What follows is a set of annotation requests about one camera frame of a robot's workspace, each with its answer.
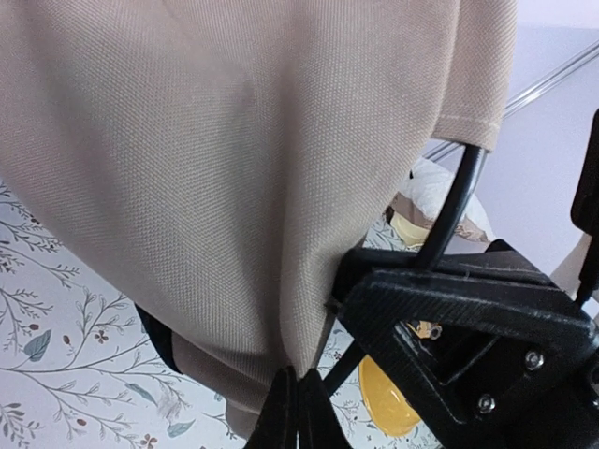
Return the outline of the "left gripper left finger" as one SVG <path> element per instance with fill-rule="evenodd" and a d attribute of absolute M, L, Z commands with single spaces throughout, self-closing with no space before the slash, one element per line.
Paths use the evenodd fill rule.
<path fill-rule="evenodd" d="M 296 449 L 299 383 L 293 367 L 279 369 L 245 449 Z"/>

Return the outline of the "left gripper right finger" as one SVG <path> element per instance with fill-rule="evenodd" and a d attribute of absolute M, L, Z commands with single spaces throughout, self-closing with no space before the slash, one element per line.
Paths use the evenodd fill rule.
<path fill-rule="evenodd" d="M 300 449 L 351 449 L 316 369 L 299 382 L 298 410 Z"/>

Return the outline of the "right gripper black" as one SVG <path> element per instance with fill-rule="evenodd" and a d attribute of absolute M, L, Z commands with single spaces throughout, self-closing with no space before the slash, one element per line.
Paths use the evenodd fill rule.
<path fill-rule="evenodd" d="M 444 448 L 597 446 L 598 328 L 583 309 L 598 289 L 596 134 L 571 219 L 591 237 L 574 294 L 502 239 L 434 273 L 412 270 L 413 252 L 343 256 L 339 321 Z"/>

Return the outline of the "beige fabric pet tent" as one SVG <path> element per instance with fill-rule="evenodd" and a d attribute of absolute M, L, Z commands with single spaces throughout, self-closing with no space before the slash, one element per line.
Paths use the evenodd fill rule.
<path fill-rule="evenodd" d="M 433 139 L 491 150 L 513 1 L 5 1 L 1 176 L 251 434 Z"/>

